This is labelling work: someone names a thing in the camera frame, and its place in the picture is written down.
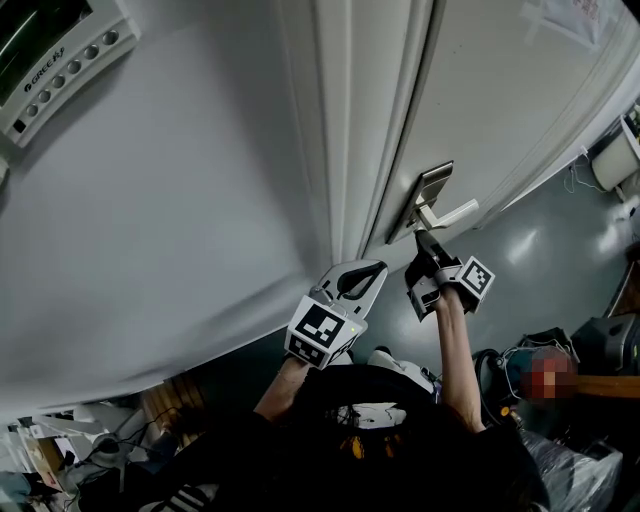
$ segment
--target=display screen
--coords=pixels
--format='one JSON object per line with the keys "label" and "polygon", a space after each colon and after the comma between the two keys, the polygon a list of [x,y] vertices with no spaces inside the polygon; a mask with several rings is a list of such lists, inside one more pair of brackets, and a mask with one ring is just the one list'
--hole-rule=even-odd
{"label": "display screen", "polygon": [[86,0],[0,0],[0,107],[45,52],[90,14]]}

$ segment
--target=wire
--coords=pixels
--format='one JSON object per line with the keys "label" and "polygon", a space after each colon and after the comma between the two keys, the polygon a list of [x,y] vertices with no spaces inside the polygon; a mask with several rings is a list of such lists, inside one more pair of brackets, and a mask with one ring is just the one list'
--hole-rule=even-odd
{"label": "wire", "polygon": [[169,407],[166,411],[161,412],[160,414],[158,414],[155,418],[153,418],[151,421],[145,423],[142,427],[140,427],[138,430],[136,430],[133,434],[131,434],[129,437],[126,437],[124,439],[122,439],[121,441],[118,441],[120,443],[124,442],[124,441],[129,441],[130,439],[134,438],[139,432],[141,431],[145,431],[146,434],[146,430],[147,428],[149,428],[149,425],[151,425],[152,423],[155,423],[156,421],[158,421],[162,416],[164,416],[165,414],[167,414],[169,411],[175,409],[176,411],[180,412],[180,409],[178,409],[177,407]]}
{"label": "wire", "polygon": [[[575,189],[575,183],[578,183],[580,185],[584,185],[585,187],[589,187],[589,188],[593,188],[595,190],[597,190],[598,192],[600,192],[601,194],[606,193],[606,190],[601,189],[600,187],[598,187],[597,185],[592,185],[591,183],[587,183],[586,181],[582,181],[580,179],[580,176],[578,175],[578,168],[577,168],[577,164],[576,162],[573,162],[569,165],[569,174],[566,174],[564,177],[564,180],[562,181],[562,184],[564,185],[564,189],[569,192],[569,194],[573,194],[575,193],[576,189]],[[567,187],[567,178],[571,177],[571,189],[569,189],[569,187]]]}

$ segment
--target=forearm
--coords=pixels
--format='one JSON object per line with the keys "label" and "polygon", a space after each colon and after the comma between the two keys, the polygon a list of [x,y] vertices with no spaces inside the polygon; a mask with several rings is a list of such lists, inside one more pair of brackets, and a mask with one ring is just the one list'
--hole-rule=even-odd
{"label": "forearm", "polygon": [[464,310],[457,293],[444,290],[436,308],[442,352],[443,401],[453,407],[474,432],[484,430]]}
{"label": "forearm", "polygon": [[293,405],[310,366],[295,357],[288,358],[262,396],[254,412],[271,422],[280,419]]}

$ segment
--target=gray floor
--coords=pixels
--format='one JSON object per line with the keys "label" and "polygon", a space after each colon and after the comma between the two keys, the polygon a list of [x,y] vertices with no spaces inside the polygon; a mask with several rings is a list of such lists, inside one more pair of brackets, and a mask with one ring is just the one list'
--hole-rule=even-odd
{"label": "gray floor", "polygon": [[[591,181],[588,169],[581,179]],[[476,315],[467,315],[472,350],[504,350],[525,333],[562,327],[573,333],[602,316],[626,269],[632,243],[630,221],[616,221],[613,194],[575,185],[570,194],[562,171],[507,209],[483,230],[464,233],[447,245],[463,261],[474,255],[497,276]],[[440,373],[437,325],[420,324],[406,296],[403,271],[389,276],[369,316],[368,331],[354,347],[356,362],[376,345],[398,359]],[[194,370],[208,399],[230,410],[252,407],[277,371],[284,331]]]}

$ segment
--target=plastic bag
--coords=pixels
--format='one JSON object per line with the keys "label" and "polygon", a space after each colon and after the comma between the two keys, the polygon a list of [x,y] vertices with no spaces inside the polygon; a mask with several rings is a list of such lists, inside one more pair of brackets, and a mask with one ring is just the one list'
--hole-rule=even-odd
{"label": "plastic bag", "polygon": [[599,512],[607,509],[620,476],[620,452],[596,460],[533,432],[523,430],[520,435],[538,465],[549,493],[552,512]]}

